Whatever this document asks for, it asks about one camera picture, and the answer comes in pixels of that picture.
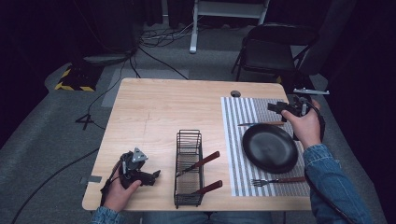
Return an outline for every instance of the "wooden tabletop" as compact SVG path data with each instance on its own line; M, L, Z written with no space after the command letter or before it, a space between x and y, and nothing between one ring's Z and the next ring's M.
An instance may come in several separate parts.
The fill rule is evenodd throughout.
M140 148L148 160L143 172L161 170L154 186L140 187L126 210L172 211L176 164L176 140L179 130L200 130L204 157L215 151L220 157L205 165L205 183L222 180L223 187L208 192L202 204L180 206L178 210L310 210L308 197L233 197L230 187L228 155L220 97L275 98L288 101L279 84L125 78L116 98L92 175L100 183L90 182L82 206L95 210L101 200L100 189L110 176L120 155Z

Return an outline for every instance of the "fork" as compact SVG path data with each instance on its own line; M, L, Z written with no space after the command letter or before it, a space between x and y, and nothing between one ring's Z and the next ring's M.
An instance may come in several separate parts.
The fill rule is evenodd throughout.
M290 178L279 178L279 179L271 179L271 180L252 179L251 185L256 187L262 187L271 183L292 183L292 182L304 182L304 181L305 181L305 176L296 176Z

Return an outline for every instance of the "round black plate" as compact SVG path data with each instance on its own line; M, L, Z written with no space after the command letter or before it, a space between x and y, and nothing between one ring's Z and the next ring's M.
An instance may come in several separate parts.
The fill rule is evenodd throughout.
M298 151L293 139L274 125L249 127L242 138L242 147L253 164L269 173L286 173L297 163Z

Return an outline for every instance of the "table knife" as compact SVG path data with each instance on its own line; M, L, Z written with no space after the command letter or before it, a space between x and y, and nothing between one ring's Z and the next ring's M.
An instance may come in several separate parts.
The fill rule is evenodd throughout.
M193 169L195 169L195 168L198 168L198 167L204 165L205 163L207 163L207 162L209 162L209 161L213 161L215 158L217 158L217 157L219 157L219 156L220 156L219 151L216 151L216 152L210 154L209 156L203 158L201 161L196 162L196 163L193 164L192 166L190 166L190 167L188 167L188 168L186 168L186 169L184 169L184 170L178 172L177 175L176 175L176 177L179 177L179 176L181 176L181 175L184 175L184 174L186 174L188 171L191 171L191 170L193 170Z
M218 180L218 181L216 181L215 183L213 183L213 184L211 184L211 185L208 185L208 186L206 186L206 187L204 187L204 188L202 188L202 189L198 189L197 191L195 191L193 194L206 194L206 193L208 193L209 191L212 191L212 190L214 190L214 189L219 189L219 188L221 188L222 187L222 181L221 180Z
M284 125L285 122L283 121L267 121L267 122L256 122L256 123L242 123L242 124L238 124L239 127L250 127L256 124L271 124L271 125Z

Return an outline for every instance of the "blue sleeve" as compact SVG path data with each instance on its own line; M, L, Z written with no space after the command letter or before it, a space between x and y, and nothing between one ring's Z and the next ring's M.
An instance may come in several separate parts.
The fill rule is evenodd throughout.
M373 223L361 197L325 145L309 147L304 151L303 156L306 174L318 191L354 223ZM317 223L347 223L313 190L311 190L311 207Z
M124 224L125 217L106 207L98 207L93 214L91 224Z

